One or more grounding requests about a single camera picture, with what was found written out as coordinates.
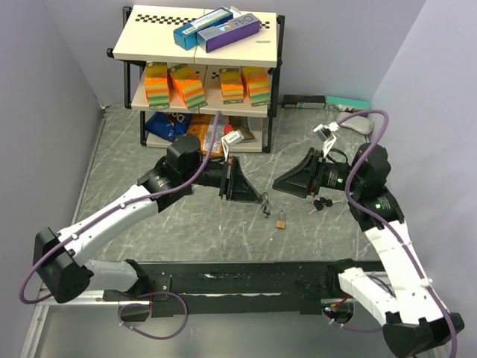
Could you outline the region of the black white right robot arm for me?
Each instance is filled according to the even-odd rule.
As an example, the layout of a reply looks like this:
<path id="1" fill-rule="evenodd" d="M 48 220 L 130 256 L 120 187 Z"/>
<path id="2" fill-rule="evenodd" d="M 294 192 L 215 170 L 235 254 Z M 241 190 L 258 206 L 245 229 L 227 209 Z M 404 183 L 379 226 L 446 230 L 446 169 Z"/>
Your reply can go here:
<path id="1" fill-rule="evenodd" d="M 464 321 L 448 311 L 424 272 L 404 214 L 386 187 L 390 171 L 388 153 L 377 144 L 361 145 L 352 163 L 328 160 L 310 148 L 274 181 L 273 188 L 300 198 L 315 196 L 322 188 L 345 193 L 352 217 L 379 255 L 392 291 L 381 288 L 353 260 L 342 259 L 327 268 L 327 292 L 357 300 L 379 322 L 392 354 L 413 357 L 447 342 L 455 344 Z"/>

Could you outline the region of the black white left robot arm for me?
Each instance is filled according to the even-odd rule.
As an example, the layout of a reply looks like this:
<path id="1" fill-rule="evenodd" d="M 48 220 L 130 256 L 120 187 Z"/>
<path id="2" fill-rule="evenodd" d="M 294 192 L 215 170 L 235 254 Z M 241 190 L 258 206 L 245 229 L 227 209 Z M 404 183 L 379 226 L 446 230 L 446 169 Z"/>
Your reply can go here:
<path id="1" fill-rule="evenodd" d="M 85 291 L 112 290 L 142 298 L 149 278 L 135 260 L 104 262 L 95 252 L 118 235 L 192 193 L 193 185 L 215 187 L 228 201 L 263 204 L 264 198 L 244 176 L 239 159 L 213 160 L 193 135 L 180 136 L 126 193 L 97 213 L 59 231 L 35 236 L 34 267 L 59 304 Z"/>

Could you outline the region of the black-headed key bunch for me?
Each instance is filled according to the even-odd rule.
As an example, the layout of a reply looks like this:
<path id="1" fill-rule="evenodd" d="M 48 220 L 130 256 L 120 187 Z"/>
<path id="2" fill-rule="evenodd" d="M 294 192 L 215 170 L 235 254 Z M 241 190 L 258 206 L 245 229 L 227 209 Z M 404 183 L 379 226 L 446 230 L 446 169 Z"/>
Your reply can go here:
<path id="1" fill-rule="evenodd" d="M 261 202 L 261 210 L 262 213 L 266 216 L 269 217 L 271 214 L 271 203 L 269 201 L 269 195 L 267 192 L 263 192 L 261 194 L 262 197 L 262 202 Z"/>

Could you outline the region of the brass padlock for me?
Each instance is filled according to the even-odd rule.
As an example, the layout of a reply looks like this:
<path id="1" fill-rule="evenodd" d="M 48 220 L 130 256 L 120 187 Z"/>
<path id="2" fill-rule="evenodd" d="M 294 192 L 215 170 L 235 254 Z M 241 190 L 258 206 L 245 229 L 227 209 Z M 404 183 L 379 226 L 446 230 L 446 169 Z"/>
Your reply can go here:
<path id="1" fill-rule="evenodd" d="M 280 210 L 277 214 L 276 228 L 279 230 L 286 229 L 286 211 Z"/>

